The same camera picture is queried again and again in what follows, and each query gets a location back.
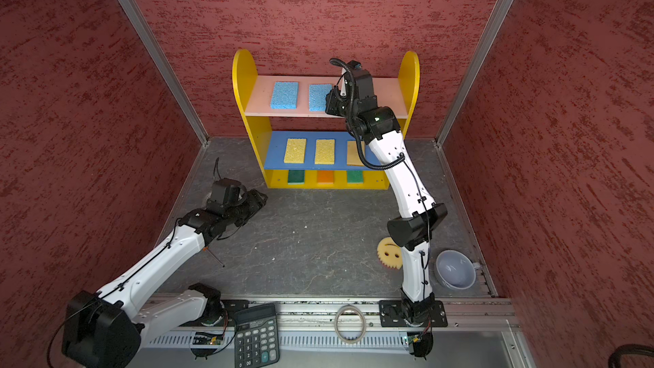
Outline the tan yellow sponge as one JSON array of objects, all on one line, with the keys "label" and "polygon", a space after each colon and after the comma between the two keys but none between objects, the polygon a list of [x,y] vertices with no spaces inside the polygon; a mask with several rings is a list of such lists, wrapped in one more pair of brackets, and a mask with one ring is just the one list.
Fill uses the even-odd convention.
[{"label": "tan yellow sponge", "polygon": [[359,156],[359,144],[356,141],[347,142],[346,163],[348,166],[357,166],[357,167],[364,166]]}]

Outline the orange sponge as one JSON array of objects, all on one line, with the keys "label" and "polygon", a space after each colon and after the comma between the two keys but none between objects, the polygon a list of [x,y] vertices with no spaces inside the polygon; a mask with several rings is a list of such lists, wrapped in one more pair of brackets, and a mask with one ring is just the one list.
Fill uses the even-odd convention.
[{"label": "orange sponge", "polygon": [[335,182],[335,172],[333,170],[319,170],[317,172],[318,185],[332,185]]}]

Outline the bright green sponge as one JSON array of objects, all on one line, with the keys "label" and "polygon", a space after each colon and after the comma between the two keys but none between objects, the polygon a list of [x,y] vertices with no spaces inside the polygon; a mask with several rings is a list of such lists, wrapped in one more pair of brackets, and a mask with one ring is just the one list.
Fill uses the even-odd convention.
[{"label": "bright green sponge", "polygon": [[359,170],[347,171],[347,183],[349,185],[359,185],[364,183],[364,172]]}]

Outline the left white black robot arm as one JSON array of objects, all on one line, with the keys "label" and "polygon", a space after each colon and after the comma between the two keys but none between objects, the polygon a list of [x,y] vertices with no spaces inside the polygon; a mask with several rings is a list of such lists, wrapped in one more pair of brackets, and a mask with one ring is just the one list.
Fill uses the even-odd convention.
[{"label": "left white black robot arm", "polygon": [[267,195],[228,184],[211,194],[204,208],[177,219],[171,233],[114,281],[67,305],[61,352],[84,367],[126,367],[142,345],[181,326],[228,327],[221,293],[204,284],[189,286],[167,302],[147,301],[187,260],[219,240],[230,226],[241,228],[267,204]]}]

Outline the blue sponge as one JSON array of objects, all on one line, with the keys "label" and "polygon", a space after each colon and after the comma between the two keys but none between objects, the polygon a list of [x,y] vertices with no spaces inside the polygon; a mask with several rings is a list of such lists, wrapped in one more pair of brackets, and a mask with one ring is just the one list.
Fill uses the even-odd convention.
[{"label": "blue sponge", "polygon": [[333,85],[320,83],[319,85],[309,85],[308,106],[310,112],[324,112],[327,104],[327,96],[330,95]]},{"label": "blue sponge", "polygon": [[297,108],[299,91],[298,82],[277,81],[270,100],[270,108],[274,110],[294,110]]}]

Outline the dark green scouring sponge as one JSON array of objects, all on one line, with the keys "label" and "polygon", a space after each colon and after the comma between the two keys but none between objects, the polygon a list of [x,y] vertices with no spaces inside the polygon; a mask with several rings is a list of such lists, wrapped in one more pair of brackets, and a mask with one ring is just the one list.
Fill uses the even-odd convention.
[{"label": "dark green scouring sponge", "polygon": [[289,170],[287,182],[289,185],[300,185],[305,183],[304,170]]}]

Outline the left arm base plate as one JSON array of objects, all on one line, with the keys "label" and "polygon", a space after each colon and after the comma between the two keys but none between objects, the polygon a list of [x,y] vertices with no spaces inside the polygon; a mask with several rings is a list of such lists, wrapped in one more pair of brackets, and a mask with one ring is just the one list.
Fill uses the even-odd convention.
[{"label": "left arm base plate", "polygon": [[223,327],[225,319],[228,319],[228,326],[234,326],[234,316],[241,310],[247,309],[250,301],[245,299],[226,300],[223,299],[219,303],[213,302],[207,305],[209,311],[205,310],[204,313],[195,320],[190,320],[182,324],[186,326],[199,326],[199,327]]}]

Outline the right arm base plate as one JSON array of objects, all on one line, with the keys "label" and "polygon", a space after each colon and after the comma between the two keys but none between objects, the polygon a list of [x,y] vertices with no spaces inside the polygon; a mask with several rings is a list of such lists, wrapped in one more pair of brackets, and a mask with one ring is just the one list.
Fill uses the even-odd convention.
[{"label": "right arm base plate", "polygon": [[379,314],[382,327],[448,327],[445,305],[442,301],[426,299],[420,303],[409,301],[379,301]]}]

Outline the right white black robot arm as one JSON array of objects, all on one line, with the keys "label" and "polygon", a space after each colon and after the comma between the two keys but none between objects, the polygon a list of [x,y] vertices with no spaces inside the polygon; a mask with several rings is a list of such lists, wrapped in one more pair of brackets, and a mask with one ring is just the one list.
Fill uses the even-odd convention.
[{"label": "right white black robot arm", "polygon": [[446,206],[434,201],[417,175],[400,122],[390,107],[378,105],[371,74],[356,61],[332,58],[330,64],[342,69],[342,78],[325,97],[325,113],[346,120],[364,167],[384,172],[389,180],[399,208],[399,216],[388,221],[387,228],[400,247],[402,318],[409,325],[422,325],[435,309],[430,240],[447,215]]}]

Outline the yellow smiley face sponge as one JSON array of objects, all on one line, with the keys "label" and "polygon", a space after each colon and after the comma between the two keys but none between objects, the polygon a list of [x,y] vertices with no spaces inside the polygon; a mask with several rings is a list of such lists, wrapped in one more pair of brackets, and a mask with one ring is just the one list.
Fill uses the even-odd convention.
[{"label": "yellow smiley face sponge", "polygon": [[401,247],[396,245],[392,238],[382,239],[377,246],[377,256],[379,261],[389,269],[402,269]]}]

